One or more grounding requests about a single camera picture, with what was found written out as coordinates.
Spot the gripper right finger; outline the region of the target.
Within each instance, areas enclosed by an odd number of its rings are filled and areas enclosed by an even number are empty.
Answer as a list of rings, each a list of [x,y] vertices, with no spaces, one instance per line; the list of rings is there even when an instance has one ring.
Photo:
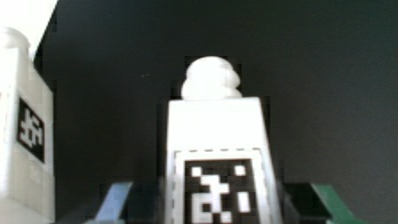
[[[307,224],[368,224],[368,222],[355,217],[332,186],[313,184],[311,188],[316,193],[325,214],[314,215],[307,220]]]

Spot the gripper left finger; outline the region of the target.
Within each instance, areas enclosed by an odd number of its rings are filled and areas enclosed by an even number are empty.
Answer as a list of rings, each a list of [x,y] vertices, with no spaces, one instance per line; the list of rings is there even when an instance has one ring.
[[[82,224],[126,224],[121,218],[133,182],[115,182],[110,185],[96,216]]]

